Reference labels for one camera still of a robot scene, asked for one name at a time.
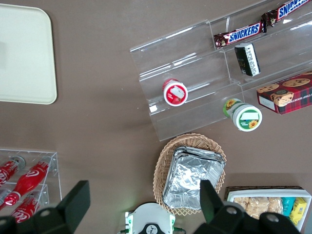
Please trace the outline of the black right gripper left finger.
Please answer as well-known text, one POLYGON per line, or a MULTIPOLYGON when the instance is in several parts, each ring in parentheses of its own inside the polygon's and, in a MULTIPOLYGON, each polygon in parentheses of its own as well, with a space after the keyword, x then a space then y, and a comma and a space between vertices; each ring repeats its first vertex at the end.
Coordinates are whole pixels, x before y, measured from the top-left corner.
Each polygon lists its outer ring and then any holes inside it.
POLYGON ((22 223, 11 216, 0 218, 2 234, 73 234, 90 207, 88 180, 79 181, 56 207, 38 211, 22 223))

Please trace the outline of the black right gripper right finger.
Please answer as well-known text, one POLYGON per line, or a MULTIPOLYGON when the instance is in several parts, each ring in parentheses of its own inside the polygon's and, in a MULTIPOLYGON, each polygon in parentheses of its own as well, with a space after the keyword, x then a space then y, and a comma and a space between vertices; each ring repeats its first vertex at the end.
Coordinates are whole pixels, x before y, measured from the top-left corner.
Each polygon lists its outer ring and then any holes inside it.
POLYGON ((200 205, 206 222, 196 234, 298 234, 300 231, 285 216, 262 213, 259 219, 250 217, 233 202, 226 205, 208 180, 200 182, 200 205))

